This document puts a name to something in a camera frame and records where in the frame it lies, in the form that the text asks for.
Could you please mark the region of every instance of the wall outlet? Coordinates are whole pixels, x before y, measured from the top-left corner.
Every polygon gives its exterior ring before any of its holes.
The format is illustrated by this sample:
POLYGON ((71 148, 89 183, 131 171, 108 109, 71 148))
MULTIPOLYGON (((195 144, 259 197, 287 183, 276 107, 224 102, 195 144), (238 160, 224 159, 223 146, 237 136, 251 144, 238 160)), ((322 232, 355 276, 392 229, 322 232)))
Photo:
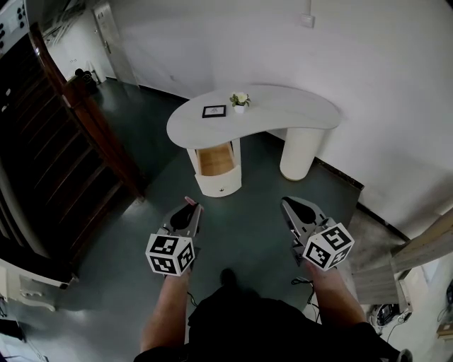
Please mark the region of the wall outlet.
POLYGON ((301 25, 306 28, 314 28, 314 16, 302 14, 300 16, 301 25))

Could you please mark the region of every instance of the picture frame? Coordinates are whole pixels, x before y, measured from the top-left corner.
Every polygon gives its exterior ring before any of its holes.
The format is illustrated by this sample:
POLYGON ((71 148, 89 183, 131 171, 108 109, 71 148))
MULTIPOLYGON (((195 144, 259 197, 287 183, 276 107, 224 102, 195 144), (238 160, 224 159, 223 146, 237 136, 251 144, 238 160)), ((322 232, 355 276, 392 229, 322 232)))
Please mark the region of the picture frame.
POLYGON ((213 117, 226 117, 227 115, 227 106, 226 105, 208 105, 203 108, 203 118, 213 118, 213 117))

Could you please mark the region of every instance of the black shirt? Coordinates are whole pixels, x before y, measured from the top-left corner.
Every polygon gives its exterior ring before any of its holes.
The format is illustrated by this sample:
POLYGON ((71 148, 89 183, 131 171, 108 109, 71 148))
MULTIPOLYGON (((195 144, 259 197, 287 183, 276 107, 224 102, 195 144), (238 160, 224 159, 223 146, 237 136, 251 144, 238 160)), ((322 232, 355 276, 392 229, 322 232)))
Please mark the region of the black shirt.
POLYGON ((189 344, 158 347, 148 361, 397 361, 399 352, 368 323, 331 329, 282 302, 220 288, 189 318, 189 344))

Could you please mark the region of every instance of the desk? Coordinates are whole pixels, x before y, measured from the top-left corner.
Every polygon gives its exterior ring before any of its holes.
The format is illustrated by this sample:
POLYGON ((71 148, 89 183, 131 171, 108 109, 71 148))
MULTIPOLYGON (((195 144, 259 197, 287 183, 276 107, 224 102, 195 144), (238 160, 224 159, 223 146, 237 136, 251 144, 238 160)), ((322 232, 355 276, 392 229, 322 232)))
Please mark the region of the desk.
POLYGON ((242 86, 215 90, 181 105, 170 116, 167 133, 173 143, 188 150, 203 194, 220 197, 241 187, 241 137, 288 129, 280 171, 297 181, 308 173, 324 132, 339 124, 337 108, 319 95, 279 86, 242 86), (250 95, 251 106, 242 115, 234 112, 229 101, 233 91, 250 95), (203 107, 209 105, 226 105, 226 117, 202 118, 203 107), (212 149, 225 163, 225 144, 231 144, 232 168, 219 175, 203 175, 197 150, 212 149))

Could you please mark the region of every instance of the baseboard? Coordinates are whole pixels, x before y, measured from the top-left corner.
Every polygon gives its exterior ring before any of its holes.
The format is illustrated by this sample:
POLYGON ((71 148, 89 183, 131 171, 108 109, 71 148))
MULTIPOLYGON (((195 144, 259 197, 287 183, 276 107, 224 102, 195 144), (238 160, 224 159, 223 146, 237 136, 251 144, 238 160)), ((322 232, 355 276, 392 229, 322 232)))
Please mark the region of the baseboard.
POLYGON ((403 234, 400 230, 398 230, 397 228, 395 228, 393 225, 391 225, 390 223, 387 223, 381 216, 375 214, 373 211, 371 211, 370 209, 368 209, 364 204, 361 204, 361 203, 357 203, 357 206, 356 206, 361 212, 367 214, 370 218, 372 218, 373 220, 377 221, 378 223, 380 223, 381 225, 385 226, 387 229, 389 229, 390 232, 392 232, 393 234, 395 234, 396 236, 398 236, 400 239, 402 239, 403 241, 410 241, 411 239, 403 234))
POLYGON ((323 166, 325 169, 333 173, 335 176, 338 176, 340 179, 346 181, 349 185, 355 187, 356 189, 362 191, 365 187, 363 184, 358 182, 356 179, 353 179, 351 176, 346 175, 345 173, 341 172, 339 169, 334 168, 332 165, 324 162, 320 158, 315 157, 314 162, 318 163, 319 165, 323 166))
MULTIPOLYGON (((118 80, 116 78, 113 78, 111 76, 106 76, 105 78, 109 79, 111 81, 118 82, 118 80)), ((139 84, 139 88, 140 89, 144 89, 144 90, 149 91, 149 92, 153 92, 155 94, 162 95, 162 96, 167 97, 167 98, 173 98, 174 100, 179 100, 179 101, 182 101, 184 103, 188 101, 187 98, 180 97, 179 95, 172 94, 172 93, 166 92, 164 90, 151 88, 151 87, 148 87, 148 86, 143 86, 142 84, 139 84)))
MULTIPOLYGON (((328 171, 332 172, 334 175, 336 175, 339 178, 341 178, 344 181, 346 181, 351 186, 359 189, 360 191, 362 191, 364 189, 365 186, 363 184, 361 184, 357 180, 353 179, 352 177, 346 175, 345 173, 341 172, 339 169, 334 168, 332 165, 329 165, 328 163, 325 163, 324 161, 320 160, 317 157, 315 157, 314 161, 316 163, 318 163, 319 165, 323 166, 328 171)), ((391 225, 390 223, 387 223, 381 216, 375 214, 373 211, 368 209, 364 204, 361 204, 361 203, 358 202, 356 207, 361 212, 367 214, 373 220, 375 220, 378 223, 380 223, 381 225, 385 226, 391 233, 393 233, 394 235, 398 236, 403 241, 408 242, 409 240, 411 240, 407 235, 404 235, 400 230, 395 228, 393 225, 391 225)))

